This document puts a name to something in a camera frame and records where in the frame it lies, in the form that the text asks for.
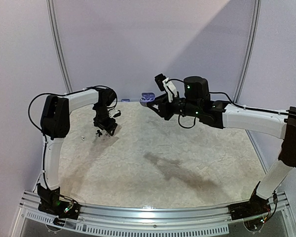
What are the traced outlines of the purple earbud charging case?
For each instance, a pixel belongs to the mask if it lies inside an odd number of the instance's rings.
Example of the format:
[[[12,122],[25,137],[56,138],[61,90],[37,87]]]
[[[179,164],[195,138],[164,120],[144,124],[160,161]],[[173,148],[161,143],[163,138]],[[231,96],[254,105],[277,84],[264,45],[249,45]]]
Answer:
[[[143,107],[147,106],[147,103],[153,102],[155,100],[155,94],[153,92],[142,92],[140,98],[140,104]]]

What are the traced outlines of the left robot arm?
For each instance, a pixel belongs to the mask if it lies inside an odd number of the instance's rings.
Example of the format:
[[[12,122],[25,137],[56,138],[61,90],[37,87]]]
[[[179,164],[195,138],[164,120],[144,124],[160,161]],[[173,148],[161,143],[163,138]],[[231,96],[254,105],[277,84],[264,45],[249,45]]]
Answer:
[[[82,107],[93,105],[95,111],[93,124],[100,131],[113,136],[117,128],[114,115],[110,113],[117,101],[116,92],[107,86],[91,86],[69,94],[48,93],[41,120],[40,131],[43,136],[41,177],[37,184],[39,196],[59,193],[59,159],[64,138],[70,130],[70,114]]]

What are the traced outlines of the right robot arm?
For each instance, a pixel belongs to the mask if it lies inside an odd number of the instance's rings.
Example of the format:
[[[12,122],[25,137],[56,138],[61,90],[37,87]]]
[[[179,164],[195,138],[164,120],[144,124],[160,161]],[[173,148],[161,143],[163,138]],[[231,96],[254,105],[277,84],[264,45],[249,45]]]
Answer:
[[[296,107],[288,110],[269,110],[238,105],[231,99],[211,100],[208,81],[199,76],[183,79],[184,96],[180,97],[173,82],[175,79],[159,74],[155,77],[158,88],[163,92],[156,97],[152,92],[143,92],[140,103],[169,120],[173,115],[193,117],[210,127],[236,128],[268,134],[282,140],[277,160],[265,177],[257,184],[253,197],[245,205],[249,215],[256,215],[264,208],[264,200],[296,168]]]

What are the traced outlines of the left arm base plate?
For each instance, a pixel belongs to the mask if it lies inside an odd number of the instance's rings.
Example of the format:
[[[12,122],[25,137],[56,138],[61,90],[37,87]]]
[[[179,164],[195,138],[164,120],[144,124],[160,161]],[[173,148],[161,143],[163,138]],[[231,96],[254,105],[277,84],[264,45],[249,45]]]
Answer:
[[[63,201],[52,199],[40,200],[38,210],[47,214],[58,216],[59,219],[77,220],[80,214],[81,205],[76,201]]]

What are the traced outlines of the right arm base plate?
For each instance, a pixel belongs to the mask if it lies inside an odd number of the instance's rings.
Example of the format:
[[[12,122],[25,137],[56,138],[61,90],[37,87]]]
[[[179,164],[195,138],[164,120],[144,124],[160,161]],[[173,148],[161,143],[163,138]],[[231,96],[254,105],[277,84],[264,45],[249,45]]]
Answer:
[[[276,212],[278,203],[274,203],[272,208],[269,202],[240,202],[230,204],[227,206],[228,213],[231,215],[232,220],[245,219],[249,217],[261,216],[261,222],[268,221]]]

